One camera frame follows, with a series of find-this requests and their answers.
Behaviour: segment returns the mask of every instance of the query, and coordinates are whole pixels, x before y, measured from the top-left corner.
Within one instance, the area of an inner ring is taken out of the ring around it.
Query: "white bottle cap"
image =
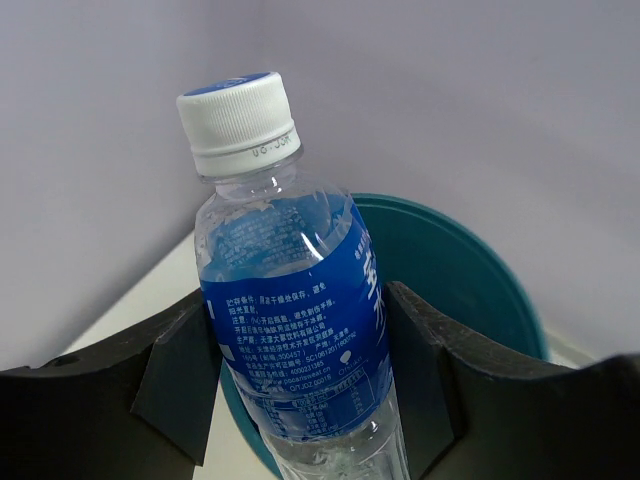
[[[176,104],[202,176],[258,170],[300,147],[279,73],[215,83],[180,95]]]

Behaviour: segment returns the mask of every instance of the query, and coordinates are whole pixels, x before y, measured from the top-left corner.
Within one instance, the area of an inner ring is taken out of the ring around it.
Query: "water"
[[[380,319],[384,312],[375,309],[383,309],[377,299],[380,285],[377,275],[367,275],[363,268],[369,238],[348,194],[296,168],[301,155],[300,149],[274,167],[218,183],[216,195],[198,213],[196,257],[205,297],[215,312],[218,340],[245,406],[285,479],[408,479],[386,325]],[[375,268],[374,261],[369,263]],[[275,306],[261,303],[267,291]],[[314,295],[331,297],[335,305],[323,308],[319,302],[321,313],[313,322],[307,313],[302,329],[295,326],[287,332],[283,316],[289,324],[301,321],[298,307],[291,307],[301,300],[286,301],[293,291],[298,298],[304,292],[305,301]],[[349,298],[354,292],[360,301]],[[283,304],[277,302],[280,296]],[[234,307],[228,307],[230,299]],[[231,308],[235,313],[249,311],[242,315],[245,323],[239,323],[240,315],[226,315]],[[274,317],[269,315],[263,325],[265,311],[281,312],[280,323],[269,327]],[[367,330],[362,322],[375,325]],[[244,333],[254,327],[263,333]],[[284,334],[284,341],[278,336],[275,346],[261,343],[265,335],[276,336],[264,333],[267,328]],[[300,331],[309,328],[319,332],[314,340],[320,335],[327,343],[317,347],[317,341],[303,342],[295,348],[286,341],[300,341]],[[337,351],[313,358],[344,342],[348,337],[336,339],[335,333],[345,328],[355,337]],[[327,338],[329,329],[333,332],[327,341],[322,337]],[[254,343],[245,338],[251,336]],[[284,343],[294,348],[270,353]],[[268,352],[258,349],[262,346]],[[286,369],[280,368],[285,361]],[[274,372],[280,376],[269,376]]]
[[[196,218],[203,297],[283,477],[408,479],[371,238],[351,196],[297,168],[282,78],[225,80],[177,106],[216,186]]]

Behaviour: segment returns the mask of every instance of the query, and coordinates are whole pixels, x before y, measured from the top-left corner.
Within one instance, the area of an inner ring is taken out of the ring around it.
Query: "white backdrop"
[[[193,224],[174,106],[278,70],[310,168],[467,225],[545,326],[640,344],[640,3],[117,0],[0,19],[0,368],[61,351]]]
[[[640,2],[267,4],[313,168],[471,228],[579,349],[640,349]]]

